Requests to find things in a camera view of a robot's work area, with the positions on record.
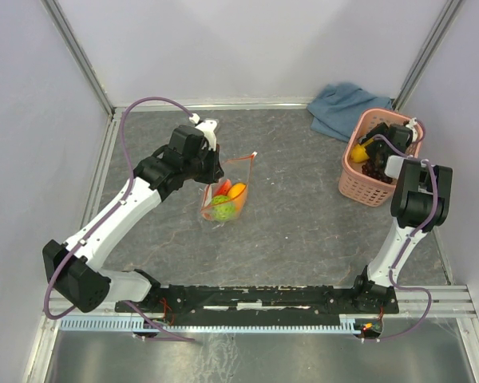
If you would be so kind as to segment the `pink plastic basket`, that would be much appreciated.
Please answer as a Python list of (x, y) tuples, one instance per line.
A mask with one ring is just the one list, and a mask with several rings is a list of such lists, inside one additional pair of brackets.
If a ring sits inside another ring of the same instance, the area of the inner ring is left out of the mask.
[[(346, 197), (369, 207), (378, 207), (391, 197), (395, 190), (399, 168), (406, 156), (416, 157), (425, 137), (425, 129), (418, 122), (419, 138), (411, 143), (411, 131), (403, 126), (408, 116), (392, 112), (388, 109), (367, 109), (359, 118), (355, 130), (342, 156), (342, 174), (338, 189)], [(393, 179), (392, 184), (385, 184), (362, 174), (362, 165), (350, 160), (350, 152), (359, 140), (372, 130), (377, 124), (386, 122), (389, 125), (388, 137), (377, 135), (375, 139), (383, 139), (391, 148), (386, 166), (381, 168), (384, 173)]]

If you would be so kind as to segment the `yellow mango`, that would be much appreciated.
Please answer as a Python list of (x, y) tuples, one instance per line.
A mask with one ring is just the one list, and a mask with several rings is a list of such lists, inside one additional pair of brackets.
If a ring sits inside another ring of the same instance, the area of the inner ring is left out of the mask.
[(370, 138), (370, 139), (364, 140), (360, 144), (356, 144), (350, 152), (350, 160), (355, 164), (360, 164), (360, 163), (368, 161), (370, 157), (367, 153), (366, 147), (369, 144), (372, 144), (373, 141), (374, 139)]

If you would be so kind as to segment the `dark red grapes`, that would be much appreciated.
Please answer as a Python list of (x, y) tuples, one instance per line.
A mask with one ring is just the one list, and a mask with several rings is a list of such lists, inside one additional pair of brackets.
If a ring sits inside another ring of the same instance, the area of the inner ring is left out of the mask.
[(377, 167), (373, 160), (368, 160), (362, 165), (362, 174), (385, 184), (393, 183), (393, 179), (387, 176), (380, 167)]

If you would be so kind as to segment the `watermelon slice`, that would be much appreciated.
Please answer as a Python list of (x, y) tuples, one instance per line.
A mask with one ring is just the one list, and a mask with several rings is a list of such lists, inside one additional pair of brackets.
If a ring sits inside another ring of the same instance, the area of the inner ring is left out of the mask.
[(227, 196), (231, 188), (232, 188), (232, 182), (229, 179), (226, 179), (220, 182), (219, 186), (214, 191), (213, 196), (218, 196), (218, 195)]

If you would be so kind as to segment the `clear zip top bag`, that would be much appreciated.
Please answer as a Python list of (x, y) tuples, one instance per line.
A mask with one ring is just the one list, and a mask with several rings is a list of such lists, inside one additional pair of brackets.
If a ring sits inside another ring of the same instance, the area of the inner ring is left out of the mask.
[(224, 175), (206, 185), (199, 209), (201, 224), (211, 230), (237, 220), (245, 207), (251, 172), (258, 152), (249, 156), (226, 160), (222, 163)]

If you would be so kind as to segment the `orange mango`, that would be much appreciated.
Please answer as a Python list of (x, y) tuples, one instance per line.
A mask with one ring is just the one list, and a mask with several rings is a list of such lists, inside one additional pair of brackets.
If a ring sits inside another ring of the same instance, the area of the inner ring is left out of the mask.
[(233, 184), (227, 197), (235, 204), (236, 210), (241, 211), (247, 198), (247, 185), (240, 182)]

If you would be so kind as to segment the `green bumpy fruit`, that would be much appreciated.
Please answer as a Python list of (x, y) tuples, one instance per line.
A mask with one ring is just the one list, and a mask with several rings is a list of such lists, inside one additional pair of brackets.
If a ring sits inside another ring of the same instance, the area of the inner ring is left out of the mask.
[(236, 216), (236, 205), (227, 195), (217, 195), (212, 198), (212, 218), (225, 222)]

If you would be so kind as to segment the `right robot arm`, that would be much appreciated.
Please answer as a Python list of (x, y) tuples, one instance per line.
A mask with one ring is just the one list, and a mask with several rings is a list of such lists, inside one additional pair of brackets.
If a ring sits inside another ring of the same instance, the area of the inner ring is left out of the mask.
[(396, 304), (398, 276), (410, 254), (448, 216), (453, 169), (408, 154), (409, 146), (418, 141), (407, 126), (381, 123), (359, 142), (374, 168), (397, 183), (389, 234), (350, 292), (351, 305), (358, 311), (384, 310)]

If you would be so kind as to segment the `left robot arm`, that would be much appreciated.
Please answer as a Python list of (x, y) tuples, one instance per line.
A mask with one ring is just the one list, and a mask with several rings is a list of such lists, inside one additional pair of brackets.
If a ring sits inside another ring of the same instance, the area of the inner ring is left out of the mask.
[(224, 174), (216, 141), (217, 121), (176, 128), (168, 144), (143, 159), (133, 179), (90, 223), (65, 242), (42, 249), (48, 283), (72, 307), (88, 313), (104, 302), (134, 302), (144, 311), (160, 304), (159, 283), (141, 270), (119, 272), (103, 265), (113, 248), (148, 212), (187, 180), (214, 184)]

